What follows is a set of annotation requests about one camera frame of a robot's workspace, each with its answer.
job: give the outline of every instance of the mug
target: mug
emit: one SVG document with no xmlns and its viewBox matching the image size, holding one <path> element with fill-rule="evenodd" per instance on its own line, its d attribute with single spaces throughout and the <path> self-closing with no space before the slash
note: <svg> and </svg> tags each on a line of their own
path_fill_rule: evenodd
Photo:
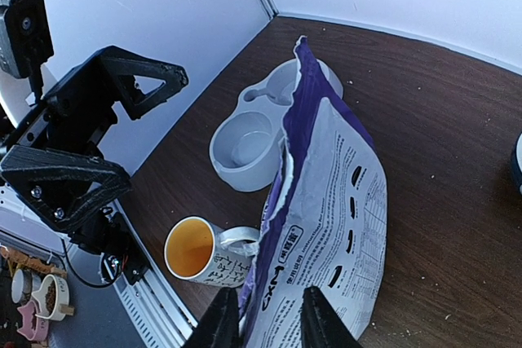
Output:
<svg viewBox="0 0 522 348">
<path fill-rule="evenodd" d="M 254 241 L 246 244 L 242 241 Z M 259 230 L 234 227 L 224 230 L 204 218 L 191 216 L 172 228 L 165 242 L 165 264 L 181 280 L 239 287 L 259 250 Z"/>
</svg>

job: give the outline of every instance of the wooden stick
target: wooden stick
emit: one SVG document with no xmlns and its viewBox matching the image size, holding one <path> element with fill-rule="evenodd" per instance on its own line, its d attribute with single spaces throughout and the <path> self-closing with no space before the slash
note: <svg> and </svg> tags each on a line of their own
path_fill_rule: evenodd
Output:
<svg viewBox="0 0 522 348">
<path fill-rule="evenodd" d="M 74 307 L 67 305 L 60 305 L 58 311 L 60 313 L 64 313 L 65 315 L 74 315 Z"/>
<path fill-rule="evenodd" d="M 13 266 L 15 264 L 13 261 L 7 260 L 7 266 L 9 267 L 9 275 L 13 277 L 15 275 L 15 267 Z"/>
<path fill-rule="evenodd" d="M 36 272 L 45 273 L 46 275 L 53 274 L 67 278 L 67 272 L 55 267 L 54 265 L 46 265 L 38 258 L 31 258 L 19 250 L 10 249 L 6 246 L 0 247 L 0 254 L 8 261 L 16 262 L 24 267 L 28 267 Z"/>
</svg>

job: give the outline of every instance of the dark wood surface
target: dark wood surface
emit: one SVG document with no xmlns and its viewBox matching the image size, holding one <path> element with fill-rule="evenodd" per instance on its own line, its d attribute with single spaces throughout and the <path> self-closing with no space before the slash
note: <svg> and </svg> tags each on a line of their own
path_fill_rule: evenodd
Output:
<svg viewBox="0 0 522 348">
<path fill-rule="evenodd" d="M 522 77 L 364 29 L 276 18 L 156 148 L 122 203 L 167 279 L 200 317 L 216 289 L 169 275 L 169 230 L 188 215 L 259 225 L 267 191 L 222 182 L 209 141 L 239 92 L 293 57 L 300 34 L 345 82 L 387 173 L 387 261 L 363 346 L 522 346 L 522 196 L 508 169 Z"/>
</svg>

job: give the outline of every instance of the double pet bowl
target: double pet bowl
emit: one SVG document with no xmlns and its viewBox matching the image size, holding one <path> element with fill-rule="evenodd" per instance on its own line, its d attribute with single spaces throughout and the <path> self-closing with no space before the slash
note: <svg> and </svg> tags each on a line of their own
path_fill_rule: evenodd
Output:
<svg viewBox="0 0 522 348">
<path fill-rule="evenodd" d="M 341 81 L 318 61 L 342 98 Z M 258 191 L 275 178 L 283 140 L 282 120 L 292 104 L 298 80 L 296 59 L 279 65 L 261 82 L 239 94 L 236 109 L 215 131 L 210 141 L 210 160 L 218 176 L 237 191 Z"/>
</svg>

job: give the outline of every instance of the mug handle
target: mug handle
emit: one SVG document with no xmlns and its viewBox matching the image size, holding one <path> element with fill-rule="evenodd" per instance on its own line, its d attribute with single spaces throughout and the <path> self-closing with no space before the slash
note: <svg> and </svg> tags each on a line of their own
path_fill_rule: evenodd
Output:
<svg viewBox="0 0 522 348">
<path fill-rule="evenodd" d="M 234 227 L 223 231 L 218 236 L 218 242 L 223 249 L 227 249 L 241 256 L 251 257 L 259 251 L 259 230 L 253 227 Z M 251 244 L 231 247 L 242 240 L 251 240 Z"/>
</svg>

